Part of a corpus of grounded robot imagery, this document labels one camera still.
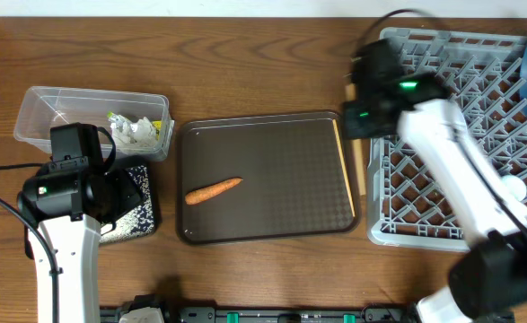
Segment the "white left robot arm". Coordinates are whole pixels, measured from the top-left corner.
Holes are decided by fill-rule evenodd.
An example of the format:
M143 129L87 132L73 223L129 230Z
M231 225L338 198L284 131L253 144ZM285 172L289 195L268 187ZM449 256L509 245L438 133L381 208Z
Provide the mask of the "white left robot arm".
M31 222L26 254L35 263L41 322L99 322L101 245L143 238L156 229L149 164L116 161L104 175L41 166L18 196Z

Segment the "white tissue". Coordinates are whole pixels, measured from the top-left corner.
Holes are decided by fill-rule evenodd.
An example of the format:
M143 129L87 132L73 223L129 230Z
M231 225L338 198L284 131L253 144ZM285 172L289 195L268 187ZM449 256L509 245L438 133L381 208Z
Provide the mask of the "white tissue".
M137 122L112 112L107 117L112 139L118 148L145 148L158 143L159 131L147 117L140 118Z

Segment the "white rice grains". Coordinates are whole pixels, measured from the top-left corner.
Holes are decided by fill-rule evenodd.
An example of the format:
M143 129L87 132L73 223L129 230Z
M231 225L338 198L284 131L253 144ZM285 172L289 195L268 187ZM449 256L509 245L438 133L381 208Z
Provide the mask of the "white rice grains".
M142 203L114 223L102 225L101 245L143 238L152 235L156 230L157 221L148 166L131 167L127 169L127 173L140 189Z

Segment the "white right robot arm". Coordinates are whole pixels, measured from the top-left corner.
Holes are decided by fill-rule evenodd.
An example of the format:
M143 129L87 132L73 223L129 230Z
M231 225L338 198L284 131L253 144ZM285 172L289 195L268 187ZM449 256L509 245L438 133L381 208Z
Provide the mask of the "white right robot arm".
M343 104L351 139L398 135L425 164L469 247L448 284L404 322L473 322L527 302L527 206L470 135L459 105L431 74L352 72Z

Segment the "orange carrot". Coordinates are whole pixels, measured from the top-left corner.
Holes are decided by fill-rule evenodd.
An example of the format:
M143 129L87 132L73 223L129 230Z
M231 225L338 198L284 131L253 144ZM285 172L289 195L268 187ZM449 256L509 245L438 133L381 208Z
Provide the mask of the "orange carrot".
M211 186L189 192L184 197L184 201L187 205L197 205L223 194L225 191L238 186L241 182L242 178L226 179Z

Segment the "small blue bowl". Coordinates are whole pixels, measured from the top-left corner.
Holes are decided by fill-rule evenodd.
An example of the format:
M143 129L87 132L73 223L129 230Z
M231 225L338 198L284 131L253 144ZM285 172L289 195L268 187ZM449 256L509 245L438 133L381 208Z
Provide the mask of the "small blue bowl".
M523 201L526 198L527 187L519 177L515 175L504 175L501 180L516 200Z

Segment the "yellow snack wrapper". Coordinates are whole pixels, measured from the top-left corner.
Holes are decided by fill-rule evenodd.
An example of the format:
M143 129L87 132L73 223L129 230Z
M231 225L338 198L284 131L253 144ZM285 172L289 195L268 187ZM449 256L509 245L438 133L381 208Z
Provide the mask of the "yellow snack wrapper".
M161 128L162 128L162 122L161 121L153 121L152 125L153 125L153 127L155 129L155 133L156 133L155 138L159 139L160 133L161 133Z

